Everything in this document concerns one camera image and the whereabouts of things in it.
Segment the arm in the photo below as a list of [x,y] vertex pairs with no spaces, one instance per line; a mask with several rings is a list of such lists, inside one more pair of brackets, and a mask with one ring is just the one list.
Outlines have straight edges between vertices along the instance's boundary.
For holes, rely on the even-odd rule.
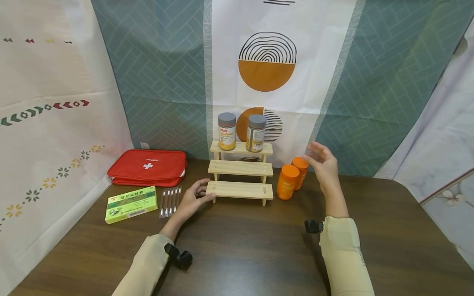
[[337,159],[331,151],[312,142],[303,158],[314,168],[326,200],[326,219],[319,245],[334,296],[374,295],[369,273],[360,251],[359,234],[349,218],[337,174]]
[[112,296],[150,296],[167,262],[168,254],[164,252],[167,243],[174,240],[181,226],[199,207],[215,195],[206,195],[209,179],[194,183],[183,195],[180,205],[168,220],[159,234],[148,236],[133,258],[132,265],[119,283]]

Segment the yellow flower print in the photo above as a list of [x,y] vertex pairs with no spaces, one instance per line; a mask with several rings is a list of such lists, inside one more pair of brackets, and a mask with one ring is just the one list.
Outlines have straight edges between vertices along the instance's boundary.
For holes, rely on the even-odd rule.
[[79,168],[81,166],[81,160],[79,158],[74,158],[71,166],[73,168]]
[[91,148],[92,152],[99,152],[102,149],[102,146],[99,145],[93,145]]
[[20,206],[20,204],[17,204],[16,206],[10,205],[7,207],[8,212],[5,214],[5,216],[8,216],[9,218],[12,218],[13,216],[18,217],[22,214],[20,211],[22,208],[23,207]]
[[53,188],[56,186],[56,179],[55,178],[46,178],[43,180],[43,187],[44,188]]

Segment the gray bottle cap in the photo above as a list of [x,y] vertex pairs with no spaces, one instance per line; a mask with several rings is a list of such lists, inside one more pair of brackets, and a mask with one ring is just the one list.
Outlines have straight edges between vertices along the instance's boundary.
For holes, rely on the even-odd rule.
[[220,126],[234,126],[236,124],[236,116],[234,113],[224,112],[217,117]]
[[259,114],[253,114],[248,117],[248,126],[256,129],[265,128],[266,117]]

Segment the green arrow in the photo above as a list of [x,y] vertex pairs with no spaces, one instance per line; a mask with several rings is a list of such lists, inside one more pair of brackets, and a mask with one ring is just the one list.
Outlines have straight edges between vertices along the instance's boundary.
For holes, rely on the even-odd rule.
[[18,118],[17,118],[17,114],[13,114],[13,115],[10,117],[10,121],[20,122],[21,119],[18,119]]
[[33,116],[36,115],[36,111],[35,111],[35,110],[26,109],[26,111],[28,111],[29,113],[31,113],[30,117],[33,117]]
[[4,118],[1,119],[0,125],[10,126],[11,123],[7,121],[6,117],[4,117]]
[[41,114],[43,112],[43,108],[41,107],[36,106],[35,109],[38,110],[38,114]]

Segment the supplement bottle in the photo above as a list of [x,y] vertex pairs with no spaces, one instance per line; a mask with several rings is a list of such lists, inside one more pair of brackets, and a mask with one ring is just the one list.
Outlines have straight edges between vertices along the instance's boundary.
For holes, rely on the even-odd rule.
[[292,165],[298,168],[300,171],[300,175],[298,176],[298,179],[296,180],[296,185],[295,185],[295,190],[298,190],[301,188],[301,185],[303,184],[304,177],[306,177],[306,173],[308,172],[308,167],[310,166],[302,157],[295,157],[292,160]]
[[293,196],[296,180],[300,175],[297,167],[286,164],[282,167],[278,184],[276,185],[276,195],[283,200],[290,199]]
[[236,147],[236,116],[233,113],[219,114],[219,147],[232,150]]
[[265,123],[263,115],[253,114],[248,117],[246,148],[249,152],[260,152],[264,148]]

